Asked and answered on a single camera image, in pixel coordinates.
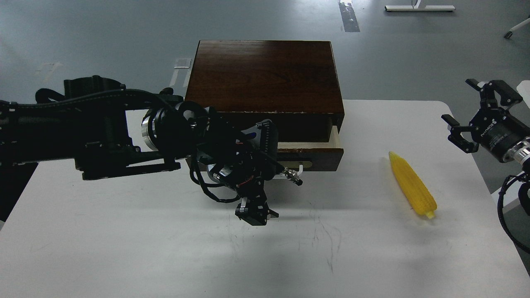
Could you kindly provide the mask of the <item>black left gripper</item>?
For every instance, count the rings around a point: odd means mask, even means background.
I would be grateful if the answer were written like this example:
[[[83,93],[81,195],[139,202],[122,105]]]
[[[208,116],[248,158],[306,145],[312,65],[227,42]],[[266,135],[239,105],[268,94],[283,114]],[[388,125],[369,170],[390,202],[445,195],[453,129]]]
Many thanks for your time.
[[[278,130],[269,119],[247,130],[237,130],[213,107],[195,108],[195,183],[210,198],[211,188],[227,187],[241,199],[235,215],[252,226],[277,219],[263,185],[280,173]],[[258,197],[258,219],[247,197]]]

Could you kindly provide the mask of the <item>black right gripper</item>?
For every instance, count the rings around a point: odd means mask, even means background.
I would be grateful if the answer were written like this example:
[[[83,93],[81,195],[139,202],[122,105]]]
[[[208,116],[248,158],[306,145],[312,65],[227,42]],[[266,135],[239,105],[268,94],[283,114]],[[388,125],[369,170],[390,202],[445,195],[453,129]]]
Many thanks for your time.
[[[441,115],[448,124],[448,140],[466,154],[477,152],[481,145],[501,163],[513,160],[508,157],[508,151],[527,138],[530,129],[507,110],[524,98],[504,80],[484,84],[475,79],[465,82],[479,92],[480,109],[469,122],[471,126],[462,126],[449,114]],[[473,142],[465,139],[462,132],[471,132]]]

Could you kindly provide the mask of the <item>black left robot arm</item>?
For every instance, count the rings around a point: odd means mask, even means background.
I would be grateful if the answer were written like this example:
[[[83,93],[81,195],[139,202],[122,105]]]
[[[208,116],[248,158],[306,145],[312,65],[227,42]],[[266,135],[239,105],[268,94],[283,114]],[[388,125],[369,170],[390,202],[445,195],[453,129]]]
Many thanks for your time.
[[[272,121],[240,131],[170,87],[151,93],[96,75],[65,80],[64,90],[40,89],[34,104],[1,102],[2,222],[39,162],[68,159],[84,180],[174,171],[188,159],[191,180],[216,202],[239,202],[239,219],[265,225],[279,216],[264,191],[287,171]]]

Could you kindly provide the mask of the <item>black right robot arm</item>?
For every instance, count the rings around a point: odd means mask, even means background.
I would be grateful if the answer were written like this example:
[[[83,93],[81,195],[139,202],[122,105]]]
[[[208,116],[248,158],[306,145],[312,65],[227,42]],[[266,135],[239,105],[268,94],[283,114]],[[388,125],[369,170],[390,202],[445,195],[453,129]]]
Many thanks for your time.
[[[465,153],[475,153],[482,146],[499,162],[516,161],[528,173],[530,129],[509,113],[524,98],[503,80],[483,85],[475,79],[465,82],[479,92],[479,110],[468,126],[449,114],[442,115],[450,132],[448,140]]]

